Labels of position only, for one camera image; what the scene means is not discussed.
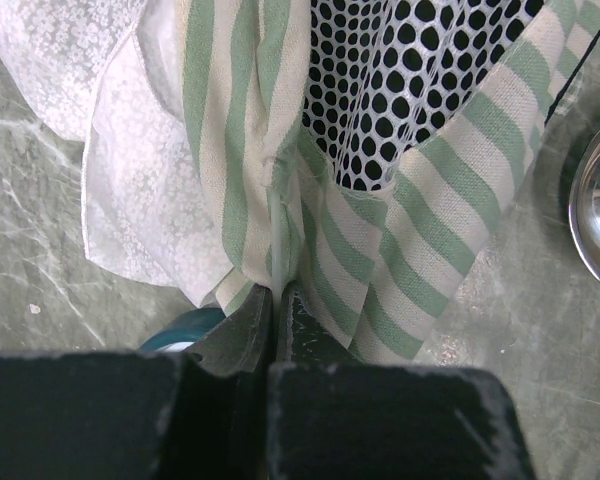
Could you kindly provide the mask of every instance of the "striped towel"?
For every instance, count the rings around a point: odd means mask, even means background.
[[[522,183],[600,30],[600,0],[548,0],[467,103],[372,192],[336,185],[301,126],[308,0],[187,8],[187,131],[235,266],[218,302],[230,313],[254,283],[297,279],[309,312],[356,356],[409,361]]]

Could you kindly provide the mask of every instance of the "polka dot fabric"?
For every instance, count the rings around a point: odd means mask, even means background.
[[[303,123],[336,182],[378,190],[467,101],[542,0],[312,0]]]

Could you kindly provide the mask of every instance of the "marble surface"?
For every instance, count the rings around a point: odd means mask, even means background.
[[[600,285],[565,220],[569,175],[600,127],[600,42],[584,93],[550,122],[522,191],[418,361],[474,365],[509,389],[540,479],[600,479]],[[0,350],[134,348],[191,308],[87,262],[81,145],[27,107],[0,63]]]
[[[135,348],[191,309],[84,258],[82,145],[36,119],[0,62],[0,350]]]
[[[417,357],[495,373],[540,479],[600,479],[600,284],[566,216],[600,129],[600,41],[583,73],[581,98],[547,125],[533,171]]]

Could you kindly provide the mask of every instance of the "teal object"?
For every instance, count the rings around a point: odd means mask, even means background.
[[[143,352],[180,352],[200,340],[225,319],[219,308],[183,313],[140,347]]]

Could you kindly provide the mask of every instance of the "white fabric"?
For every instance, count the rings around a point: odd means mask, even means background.
[[[0,57],[34,112],[86,141],[87,258],[196,305],[232,268],[184,126],[178,0],[0,0]]]

